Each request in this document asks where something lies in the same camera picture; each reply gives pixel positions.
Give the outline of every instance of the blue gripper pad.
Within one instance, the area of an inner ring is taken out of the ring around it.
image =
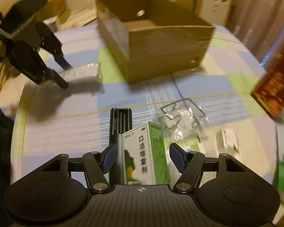
[[[54,55],[54,59],[64,70],[68,70],[71,68],[69,63],[63,57],[63,55]]]
[[[115,144],[104,156],[103,164],[101,166],[101,170],[104,174],[108,173],[112,165],[115,163],[117,159],[117,151],[117,145]]]
[[[169,156],[173,163],[175,164],[176,168],[180,173],[184,172],[186,168],[186,164],[184,163],[184,156],[176,149],[174,145],[169,146]]]

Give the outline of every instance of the open cardboard box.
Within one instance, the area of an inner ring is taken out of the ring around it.
[[[168,0],[96,0],[100,33],[129,83],[199,66],[214,27]]]

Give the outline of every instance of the hole in cardboard box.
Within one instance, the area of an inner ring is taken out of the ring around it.
[[[196,57],[194,57],[190,62],[191,62],[191,64],[193,64],[193,63],[198,62],[199,60],[200,60],[200,57],[199,57],[199,56],[196,56]]]
[[[143,14],[145,14],[145,11],[143,9],[141,9],[138,13],[137,16],[141,17]]]

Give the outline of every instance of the curtain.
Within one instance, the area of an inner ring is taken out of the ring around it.
[[[233,0],[232,7],[226,27],[261,62],[284,26],[284,0]]]

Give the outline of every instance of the checkered tablecloth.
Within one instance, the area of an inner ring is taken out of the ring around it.
[[[11,163],[12,182],[59,153],[79,157],[108,146],[112,107],[130,107],[133,127],[152,120],[167,103],[189,97],[209,118],[206,155],[217,154],[215,133],[232,128],[238,138],[242,162],[272,182],[276,168],[275,124],[249,93],[265,71],[255,57],[227,29],[217,26],[199,70],[129,85],[122,77],[97,25],[57,34],[66,60],[73,66],[100,62],[101,85],[40,88],[26,83],[14,126]],[[48,56],[46,64],[60,66]]]

